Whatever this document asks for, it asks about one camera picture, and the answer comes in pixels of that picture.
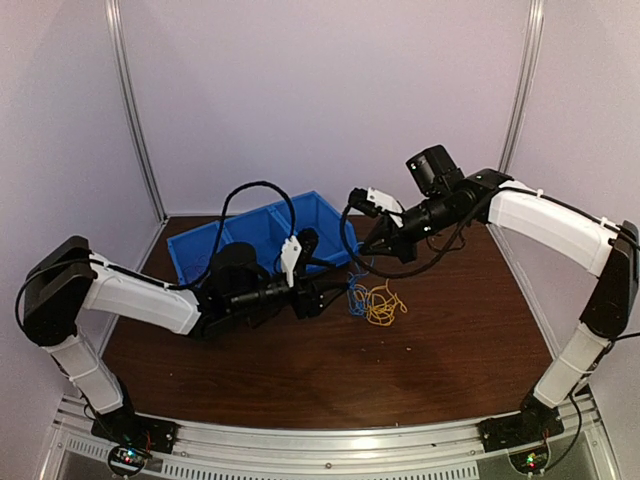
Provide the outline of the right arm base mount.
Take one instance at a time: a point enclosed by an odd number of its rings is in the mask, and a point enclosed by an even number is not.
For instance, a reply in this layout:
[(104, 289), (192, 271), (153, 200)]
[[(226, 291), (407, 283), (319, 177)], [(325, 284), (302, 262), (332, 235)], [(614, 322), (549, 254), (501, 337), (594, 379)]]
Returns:
[(478, 425), (486, 453), (509, 451), (511, 466), (521, 474), (541, 474), (551, 465), (549, 439), (564, 432), (557, 407), (527, 397), (516, 413), (490, 417)]

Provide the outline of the front aluminium rail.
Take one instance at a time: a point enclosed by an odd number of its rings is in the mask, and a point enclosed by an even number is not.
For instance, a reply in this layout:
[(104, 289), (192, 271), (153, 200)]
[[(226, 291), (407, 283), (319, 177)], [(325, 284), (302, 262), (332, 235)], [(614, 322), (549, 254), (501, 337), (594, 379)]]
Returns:
[[(488, 452), (484, 418), (356, 430), (258, 429), (174, 420), (171, 453), (132, 479), (622, 479), (599, 412), (578, 397), (580, 436), (544, 475), (520, 473), (516, 454), (533, 443)], [(63, 398), (45, 437), (36, 479), (118, 479), (106, 464), (113, 445), (91, 435), (83, 404)]]

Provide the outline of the blue three-compartment bin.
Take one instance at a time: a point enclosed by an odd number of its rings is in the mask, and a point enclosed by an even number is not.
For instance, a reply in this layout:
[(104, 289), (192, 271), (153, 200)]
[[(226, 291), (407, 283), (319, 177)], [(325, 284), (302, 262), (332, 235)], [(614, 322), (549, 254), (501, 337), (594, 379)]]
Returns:
[(351, 262), (347, 248), (341, 240), (341, 214), (315, 191), (298, 195), (292, 199), (296, 224), (290, 226), (290, 212), (285, 201), (256, 208), (247, 213), (231, 217), (224, 222), (214, 221), (167, 240), (178, 281), (186, 284), (204, 273), (214, 247), (224, 248), (233, 242), (251, 244), (257, 254), (258, 263), (269, 272), (278, 267), (274, 264), (280, 254), (285, 238), (293, 229), (299, 232), (313, 228), (319, 237), (314, 257), (335, 263), (338, 267)]

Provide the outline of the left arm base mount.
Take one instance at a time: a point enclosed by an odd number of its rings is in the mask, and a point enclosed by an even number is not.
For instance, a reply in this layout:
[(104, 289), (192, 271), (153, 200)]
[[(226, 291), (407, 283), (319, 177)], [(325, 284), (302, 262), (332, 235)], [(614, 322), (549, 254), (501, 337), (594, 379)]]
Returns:
[(140, 474), (154, 452), (173, 452), (178, 424), (138, 414), (126, 390), (123, 404), (114, 411), (100, 413), (91, 402), (86, 407), (93, 418), (91, 434), (114, 443), (107, 453), (106, 464), (117, 478), (130, 479)]

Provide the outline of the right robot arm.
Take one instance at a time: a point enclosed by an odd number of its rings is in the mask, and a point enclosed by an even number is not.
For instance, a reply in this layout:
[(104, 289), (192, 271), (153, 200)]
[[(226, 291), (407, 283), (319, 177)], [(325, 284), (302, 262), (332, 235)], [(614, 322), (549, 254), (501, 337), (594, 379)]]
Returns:
[(459, 236), (471, 222), (521, 234), (569, 258), (597, 279), (578, 326), (513, 419), (519, 440), (535, 440), (551, 424), (554, 409), (626, 331), (639, 290), (639, 232), (533, 190), (494, 169), (465, 175), (444, 146), (410, 158), (406, 167), (423, 200), (404, 208), (390, 194), (355, 188), (349, 207), (377, 219), (359, 251), (409, 263), (417, 244), (453, 227)]

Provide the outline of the aluminium frame post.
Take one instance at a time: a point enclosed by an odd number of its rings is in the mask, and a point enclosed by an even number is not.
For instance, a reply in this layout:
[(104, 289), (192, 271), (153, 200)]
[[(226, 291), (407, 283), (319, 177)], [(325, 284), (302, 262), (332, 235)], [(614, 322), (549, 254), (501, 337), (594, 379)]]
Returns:
[(154, 217), (158, 223), (168, 219), (161, 198), (158, 182), (151, 165), (148, 147), (144, 135), (141, 117), (136, 101), (133, 79), (126, 49), (124, 25), (122, 21), (121, 2), (106, 0), (104, 2), (106, 22), (111, 37), (115, 68), (121, 91), (125, 118), (130, 132), (135, 158), (140, 169), (142, 181), (149, 197)]
[(533, 88), (539, 62), (545, 23), (544, 0), (531, 0), (524, 30), (524, 43), (515, 93), (502, 147), (498, 170), (508, 173), (513, 163), (523, 130), (527, 103)]

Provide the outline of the left aluminium frame post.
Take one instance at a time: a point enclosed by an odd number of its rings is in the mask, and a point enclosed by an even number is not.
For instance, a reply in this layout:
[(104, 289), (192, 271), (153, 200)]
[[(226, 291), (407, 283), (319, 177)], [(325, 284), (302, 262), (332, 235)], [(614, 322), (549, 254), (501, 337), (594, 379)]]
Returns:
[(158, 182), (151, 165), (148, 147), (144, 135), (141, 117), (136, 101), (133, 79), (126, 49), (124, 25), (122, 21), (121, 2), (106, 0), (104, 2), (106, 22), (111, 37), (115, 68), (121, 91), (125, 118), (130, 132), (135, 158), (140, 169), (142, 181), (149, 197), (154, 217), (158, 223), (168, 219), (161, 198)]

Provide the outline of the right aluminium frame post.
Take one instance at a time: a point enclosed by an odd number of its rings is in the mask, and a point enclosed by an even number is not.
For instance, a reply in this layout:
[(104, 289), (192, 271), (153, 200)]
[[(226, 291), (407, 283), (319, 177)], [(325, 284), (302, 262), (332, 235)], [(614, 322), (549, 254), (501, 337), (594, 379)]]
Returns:
[(498, 170), (508, 173), (513, 163), (523, 130), (527, 103), (533, 88), (539, 62), (545, 23), (544, 0), (531, 0), (524, 30), (524, 43), (515, 93), (502, 147)]

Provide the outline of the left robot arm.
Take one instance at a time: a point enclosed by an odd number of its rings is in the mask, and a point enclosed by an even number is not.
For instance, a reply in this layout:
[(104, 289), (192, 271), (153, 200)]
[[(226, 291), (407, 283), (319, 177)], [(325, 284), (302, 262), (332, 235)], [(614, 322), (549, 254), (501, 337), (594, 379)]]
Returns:
[(103, 311), (166, 329), (176, 335), (210, 339), (264, 310), (289, 306), (299, 319), (314, 318), (342, 295), (347, 285), (309, 273), (320, 264), (313, 240), (292, 236), (271, 273), (256, 249), (233, 242), (212, 255), (203, 275), (190, 284), (170, 284), (133, 272), (93, 252), (86, 238), (72, 236), (28, 274), (14, 304), (18, 327), (44, 349), (85, 395), (106, 429), (123, 444), (137, 442), (144, 424), (126, 404), (124, 386), (98, 358), (81, 332), (83, 310)]

